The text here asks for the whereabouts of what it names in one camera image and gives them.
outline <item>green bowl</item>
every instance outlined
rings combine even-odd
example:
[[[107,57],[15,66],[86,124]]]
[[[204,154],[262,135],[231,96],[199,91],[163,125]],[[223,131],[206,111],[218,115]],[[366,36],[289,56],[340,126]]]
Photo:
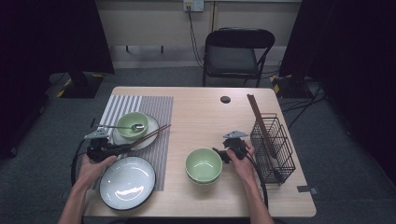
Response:
[[[119,134],[129,140],[137,140],[143,137],[149,129],[149,118],[140,112],[132,112],[122,116],[117,122],[118,127],[132,127],[135,124],[143,124],[145,127],[142,131],[135,131],[133,129],[117,128]]]
[[[186,159],[186,173],[198,184],[213,183],[219,177],[221,169],[221,157],[209,148],[195,149]]]

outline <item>utensil holder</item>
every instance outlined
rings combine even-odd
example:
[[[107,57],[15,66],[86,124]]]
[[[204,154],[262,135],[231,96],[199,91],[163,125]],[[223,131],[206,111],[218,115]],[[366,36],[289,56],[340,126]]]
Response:
[[[271,156],[268,151],[262,130],[256,122],[250,134],[250,140],[256,148],[255,157],[257,166],[265,183],[277,183],[280,186],[285,183],[286,179],[295,170],[294,161],[291,157],[292,147],[285,129],[277,117],[262,118],[262,121],[265,124],[270,140],[267,142],[273,145],[276,157]]]

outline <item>placemat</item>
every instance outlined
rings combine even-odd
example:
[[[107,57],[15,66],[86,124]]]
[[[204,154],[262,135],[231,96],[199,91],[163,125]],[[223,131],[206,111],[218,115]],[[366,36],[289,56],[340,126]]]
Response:
[[[111,95],[100,123],[116,125],[123,115],[137,111],[152,116],[161,127],[164,124],[171,124],[172,107],[173,97],[171,96]],[[121,158],[136,156],[148,161],[156,174],[157,180],[154,190],[157,191],[163,191],[170,128],[172,126],[160,132],[149,146],[120,156]],[[112,142],[114,129],[108,128],[105,130],[110,135],[109,140]],[[99,184],[100,179],[93,185],[93,189],[99,189]]]

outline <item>chopsticks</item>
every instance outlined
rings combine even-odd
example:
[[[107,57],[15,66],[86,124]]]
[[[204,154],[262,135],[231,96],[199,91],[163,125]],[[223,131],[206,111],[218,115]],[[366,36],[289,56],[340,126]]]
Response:
[[[254,98],[254,95],[248,94],[247,98],[250,102],[251,108],[253,109],[254,116],[256,117],[256,121],[262,130],[262,136],[264,138],[264,144],[266,148],[268,149],[270,155],[272,158],[276,159],[276,152],[274,150],[274,146],[271,143],[270,140],[270,134],[267,132],[267,129],[265,128],[264,121],[262,121],[262,113],[260,112],[259,107],[257,106],[256,99]]]
[[[155,134],[160,133],[163,130],[169,128],[170,126],[171,126],[171,124],[165,124],[165,125],[161,126],[159,129],[157,129],[157,130],[155,130],[155,131],[153,131],[151,133],[146,134],[145,136],[143,136],[143,137],[137,139],[135,142],[133,142],[131,144],[131,147],[135,147],[135,146],[139,145],[140,143],[148,140],[150,137],[154,136]]]

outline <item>chair backrest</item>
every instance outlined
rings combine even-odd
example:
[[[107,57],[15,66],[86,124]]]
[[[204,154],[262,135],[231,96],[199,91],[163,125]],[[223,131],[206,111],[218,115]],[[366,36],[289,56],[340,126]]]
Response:
[[[210,33],[207,46],[236,49],[269,49],[275,44],[274,35],[262,29],[221,28]]]

